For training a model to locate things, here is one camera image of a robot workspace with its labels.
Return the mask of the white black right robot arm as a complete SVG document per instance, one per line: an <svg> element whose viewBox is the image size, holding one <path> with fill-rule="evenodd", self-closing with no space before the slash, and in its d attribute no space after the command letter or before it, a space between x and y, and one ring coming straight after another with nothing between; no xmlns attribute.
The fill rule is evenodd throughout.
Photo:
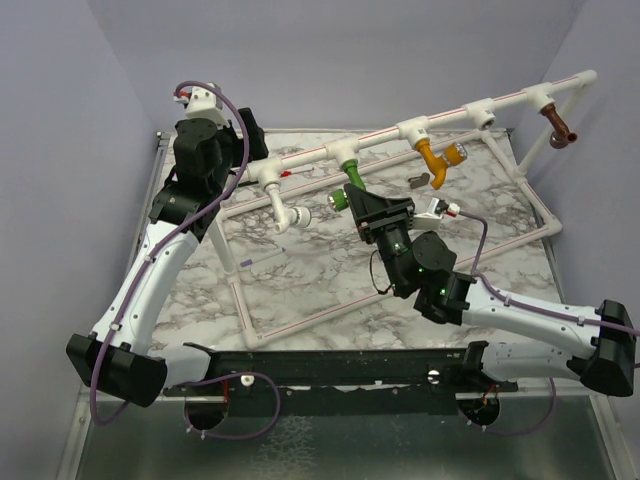
<svg viewBox="0 0 640 480"><path fill-rule="evenodd" d="M477 269L456 271L457 256L436 231L445 216L463 215L458 205L435 198L417 214L411 198L385 198L351 183L343 191L360 239L379 252L394 296L413 297L415 310L437 324L525 338L523 344L486 345L463 362L459 378L467 389L549 377L608 396L633 395L639 332L623 304L568 305L498 289Z"/></svg>

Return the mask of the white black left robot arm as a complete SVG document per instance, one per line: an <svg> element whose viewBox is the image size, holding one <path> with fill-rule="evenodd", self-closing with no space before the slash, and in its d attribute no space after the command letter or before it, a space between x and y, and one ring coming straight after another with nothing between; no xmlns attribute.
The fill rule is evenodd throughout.
<svg viewBox="0 0 640 480"><path fill-rule="evenodd" d="M244 139L231 123L219 124L202 114L176 123L175 163L152 201L138 255L91 333L74 334L67 343L67 357L85 386L147 407L176 384L187 382L202 395L220 385L220 369L198 349L188 347L166 357L148 352L177 274L229 196L228 177L242 162L269 154L251 109L238 113L247 129Z"/></svg>

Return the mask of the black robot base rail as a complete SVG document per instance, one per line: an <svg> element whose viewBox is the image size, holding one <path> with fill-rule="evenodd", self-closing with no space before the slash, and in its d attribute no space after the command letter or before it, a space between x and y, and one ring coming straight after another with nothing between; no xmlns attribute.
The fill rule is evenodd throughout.
<svg viewBox="0 0 640 480"><path fill-rule="evenodd" d="M234 417L454 415L458 395L512 393L514 382L482 372L487 342L466 348L211 351L203 385L168 397L205 398Z"/></svg>

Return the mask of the green plastic faucet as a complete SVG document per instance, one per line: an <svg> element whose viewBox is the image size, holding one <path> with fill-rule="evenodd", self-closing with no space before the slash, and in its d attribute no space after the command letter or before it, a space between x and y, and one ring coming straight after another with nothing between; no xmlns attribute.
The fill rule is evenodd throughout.
<svg viewBox="0 0 640 480"><path fill-rule="evenodd" d="M329 205L334 212L341 212L349 206L349 189L366 189L359 173L358 161L356 159L349 159L344 162L341 170L347 176L348 182L342 188L334 190L328 195Z"/></svg>

